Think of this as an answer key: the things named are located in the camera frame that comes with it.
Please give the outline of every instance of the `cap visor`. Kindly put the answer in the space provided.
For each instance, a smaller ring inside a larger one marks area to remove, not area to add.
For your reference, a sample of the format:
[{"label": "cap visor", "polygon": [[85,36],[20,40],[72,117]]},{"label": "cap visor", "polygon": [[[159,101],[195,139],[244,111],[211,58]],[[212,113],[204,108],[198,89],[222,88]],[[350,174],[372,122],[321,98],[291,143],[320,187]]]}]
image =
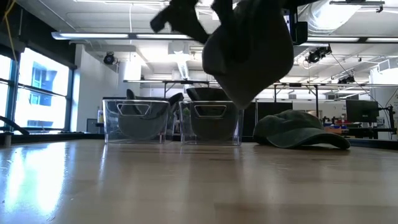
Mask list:
[{"label": "cap visor", "polygon": [[268,136],[267,140],[274,146],[281,148],[293,148],[313,144],[331,144],[340,149],[348,149],[351,146],[347,139],[317,128],[298,128]]}]

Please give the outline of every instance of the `plastic bin handle cutout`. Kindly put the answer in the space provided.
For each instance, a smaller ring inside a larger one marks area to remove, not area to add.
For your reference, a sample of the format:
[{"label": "plastic bin handle cutout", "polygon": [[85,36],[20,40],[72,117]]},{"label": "plastic bin handle cutout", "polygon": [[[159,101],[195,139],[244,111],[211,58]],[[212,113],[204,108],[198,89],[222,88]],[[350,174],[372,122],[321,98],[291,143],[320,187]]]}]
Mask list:
[{"label": "plastic bin handle cutout", "polygon": [[223,118],[226,112],[225,105],[195,105],[195,112],[199,118]]},{"label": "plastic bin handle cutout", "polygon": [[120,115],[122,116],[143,117],[149,112],[149,105],[146,104],[120,103],[117,105],[117,107]]}]

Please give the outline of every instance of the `clear plastic bin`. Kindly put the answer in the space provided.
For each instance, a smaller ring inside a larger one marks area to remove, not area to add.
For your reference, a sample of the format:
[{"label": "clear plastic bin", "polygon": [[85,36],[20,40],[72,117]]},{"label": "clear plastic bin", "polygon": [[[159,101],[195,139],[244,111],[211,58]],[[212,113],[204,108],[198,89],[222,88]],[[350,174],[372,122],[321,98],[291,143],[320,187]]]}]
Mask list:
[{"label": "clear plastic bin", "polygon": [[175,116],[167,101],[103,100],[106,143],[172,141]]},{"label": "clear plastic bin", "polygon": [[231,101],[180,102],[181,143],[240,146],[243,112]]}]

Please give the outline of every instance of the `table surface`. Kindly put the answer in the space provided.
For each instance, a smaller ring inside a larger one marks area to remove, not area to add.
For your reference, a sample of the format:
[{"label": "table surface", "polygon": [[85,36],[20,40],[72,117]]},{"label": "table surface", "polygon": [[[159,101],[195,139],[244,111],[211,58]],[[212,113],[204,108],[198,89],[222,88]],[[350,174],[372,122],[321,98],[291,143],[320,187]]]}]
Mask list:
[{"label": "table surface", "polygon": [[398,153],[104,145],[0,149],[0,223],[397,223]]}]

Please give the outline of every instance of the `glass window pane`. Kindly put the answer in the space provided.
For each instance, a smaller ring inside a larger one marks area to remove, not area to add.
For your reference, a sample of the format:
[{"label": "glass window pane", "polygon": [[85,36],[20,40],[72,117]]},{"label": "glass window pane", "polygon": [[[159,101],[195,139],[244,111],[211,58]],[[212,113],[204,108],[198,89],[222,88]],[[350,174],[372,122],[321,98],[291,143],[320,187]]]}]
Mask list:
[{"label": "glass window pane", "polygon": [[11,58],[0,55],[0,78],[10,79]]},{"label": "glass window pane", "polygon": [[64,128],[66,106],[64,97],[20,88],[15,121],[21,127]]},{"label": "glass window pane", "polygon": [[19,83],[66,96],[69,68],[31,49],[21,54]]},{"label": "glass window pane", "polygon": [[[6,116],[8,86],[0,83],[0,116]],[[0,127],[4,126],[4,122],[0,121]]]}]

